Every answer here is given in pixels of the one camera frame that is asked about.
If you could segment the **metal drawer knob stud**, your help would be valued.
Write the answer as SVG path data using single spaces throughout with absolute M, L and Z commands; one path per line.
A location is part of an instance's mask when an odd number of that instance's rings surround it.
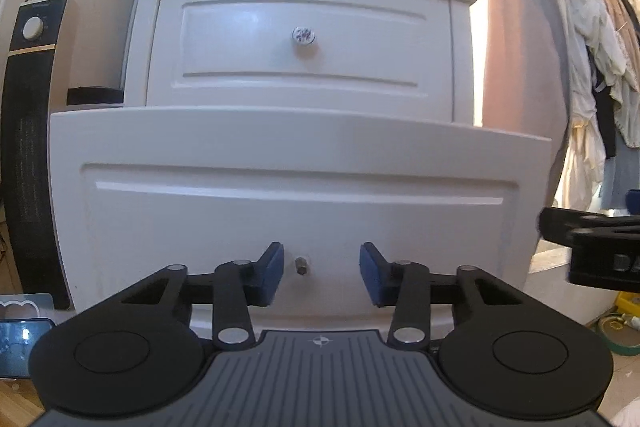
M 309 274 L 310 266 L 306 257 L 299 256 L 294 259 L 295 272 L 301 277 L 306 277 Z

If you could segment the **white drawer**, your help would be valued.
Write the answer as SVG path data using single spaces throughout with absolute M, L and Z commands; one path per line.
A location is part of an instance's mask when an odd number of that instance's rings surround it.
M 209 273 L 277 242 L 284 273 L 257 327 L 384 329 L 360 246 L 522 286 L 550 153 L 538 136 L 312 110 L 58 113 L 51 197 L 70 297 L 84 311 L 166 265 Z
M 450 121 L 446 0 L 160 0 L 151 106 Z

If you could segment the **floral ceramic drawer knob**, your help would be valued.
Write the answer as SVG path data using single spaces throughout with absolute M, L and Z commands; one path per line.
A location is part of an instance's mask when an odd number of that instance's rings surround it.
M 316 32 L 306 26 L 296 26 L 292 30 L 291 37 L 296 50 L 310 50 L 314 47 L 317 40 Z

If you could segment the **yellow plastic bin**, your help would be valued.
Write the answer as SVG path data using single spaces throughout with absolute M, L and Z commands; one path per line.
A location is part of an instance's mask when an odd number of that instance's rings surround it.
M 622 313 L 640 317 L 640 295 L 621 291 L 615 300 L 615 306 Z

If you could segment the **hanging clothes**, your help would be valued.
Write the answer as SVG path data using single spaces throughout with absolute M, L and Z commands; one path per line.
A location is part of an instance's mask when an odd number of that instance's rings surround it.
M 560 0 L 570 135 L 555 205 L 621 210 L 639 186 L 639 0 Z

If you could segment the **green tape roll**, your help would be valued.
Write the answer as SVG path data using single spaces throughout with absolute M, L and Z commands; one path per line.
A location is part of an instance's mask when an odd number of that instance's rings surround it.
M 620 315 L 601 317 L 597 324 L 597 330 L 608 349 L 616 355 L 634 357 L 639 354 L 639 331 L 627 325 Z

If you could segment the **smartphone on floor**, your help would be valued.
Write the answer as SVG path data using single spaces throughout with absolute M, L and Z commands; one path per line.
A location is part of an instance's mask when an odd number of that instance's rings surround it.
M 47 317 L 7 319 L 0 323 L 0 378 L 28 378 L 30 352 L 55 326 Z

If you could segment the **grey curtain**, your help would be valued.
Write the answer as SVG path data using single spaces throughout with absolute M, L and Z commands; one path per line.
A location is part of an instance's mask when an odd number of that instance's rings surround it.
M 570 123 L 570 65 L 559 0 L 504 0 L 500 126 L 551 140 L 544 203 L 559 186 Z

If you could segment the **white wooden nightstand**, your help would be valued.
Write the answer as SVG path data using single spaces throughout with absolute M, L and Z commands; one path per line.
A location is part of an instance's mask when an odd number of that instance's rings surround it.
M 125 103 L 472 124 L 475 2 L 138 0 Z

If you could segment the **black tower heater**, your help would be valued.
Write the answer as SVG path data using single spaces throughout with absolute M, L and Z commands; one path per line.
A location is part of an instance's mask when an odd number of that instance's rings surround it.
M 72 303 L 50 196 L 49 118 L 67 5 L 68 0 L 37 0 L 18 8 L 1 102 L 1 184 L 17 274 L 26 294 L 48 294 L 58 310 Z

